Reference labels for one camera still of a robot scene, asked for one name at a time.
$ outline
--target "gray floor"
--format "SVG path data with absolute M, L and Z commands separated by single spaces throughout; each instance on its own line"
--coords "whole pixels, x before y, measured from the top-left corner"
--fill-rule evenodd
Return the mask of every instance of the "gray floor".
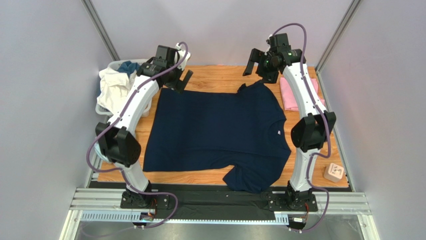
M 309 225 L 319 218 L 310 215 Z M 91 235 L 104 235 L 131 227 L 126 222 L 82 222 L 84 231 Z M 76 240 L 89 240 L 80 232 Z M 330 215 L 313 231 L 297 234 L 289 232 L 285 226 L 276 225 L 228 225 L 228 224 L 189 224 L 167 223 L 153 229 L 131 229 L 103 240 L 150 239 L 150 240 L 363 240 L 361 227 L 356 215 Z

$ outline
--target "white wall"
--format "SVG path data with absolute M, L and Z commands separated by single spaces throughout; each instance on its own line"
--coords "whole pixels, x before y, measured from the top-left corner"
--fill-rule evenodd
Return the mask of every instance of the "white wall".
M 154 56 L 157 45 L 185 41 L 190 64 L 246 65 L 253 48 L 282 25 L 306 27 L 306 59 L 316 65 L 351 0 L 93 0 L 121 59 Z M 292 47 L 303 33 L 286 29 Z
M 80 1 L 1 1 L 0 239 L 59 238 L 110 61 Z
M 363 1 L 321 74 L 383 240 L 426 235 L 425 10 L 425 1 Z

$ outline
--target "blue cloth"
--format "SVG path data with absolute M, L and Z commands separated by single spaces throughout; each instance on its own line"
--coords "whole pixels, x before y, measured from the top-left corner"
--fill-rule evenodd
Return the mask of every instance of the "blue cloth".
M 117 69 L 117 72 L 126 73 L 127 76 L 130 78 L 130 74 L 132 74 L 135 70 L 138 70 L 140 66 L 141 65 L 139 65 L 139 63 L 137 62 L 125 61 Z
M 223 178 L 234 191 L 260 193 L 281 176 L 290 156 L 286 117 L 260 82 L 237 93 L 163 88 L 146 146 L 145 172 L 234 168 Z

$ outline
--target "dice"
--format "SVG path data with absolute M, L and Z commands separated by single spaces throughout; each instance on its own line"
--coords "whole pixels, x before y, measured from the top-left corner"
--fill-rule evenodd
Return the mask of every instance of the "dice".
M 325 169 L 324 178 L 337 183 L 343 178 L 344 174 L 345 169 L 342 166 L 330 163 Z

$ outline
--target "navy blue cloth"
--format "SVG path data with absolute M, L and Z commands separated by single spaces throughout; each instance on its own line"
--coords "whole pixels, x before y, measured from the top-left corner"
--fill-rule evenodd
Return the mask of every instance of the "navy blue cloth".
M 139 63 L 137 62 L 125 61 L 117 69 L 117 72 L 126 73 L 127 76 L 130 78 L 130 74 L 132 74 L 135 70 L 138 70 L 140 66 L 141 65 L 139 65 Z
M 234 191 L 260 193 L 278 180 L 290 149 L 286 117 L 260 82 L 237 93 L 163 88 L 146 146 L 145 172 L 234 168 L 223 178 Z

